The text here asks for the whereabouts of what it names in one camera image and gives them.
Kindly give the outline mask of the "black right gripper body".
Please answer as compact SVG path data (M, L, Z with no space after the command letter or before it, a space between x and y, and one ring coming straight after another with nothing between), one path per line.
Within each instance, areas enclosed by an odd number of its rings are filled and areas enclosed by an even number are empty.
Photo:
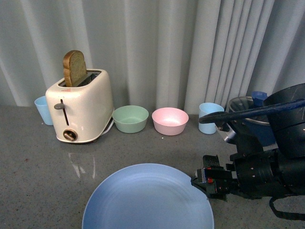
M278 154L272 150L249 155L233 154L222 167L217 155L204 155L203 168L196 170L191 184L208 198L226 201L233 194L246 199L283 198L290 195L279 171Z

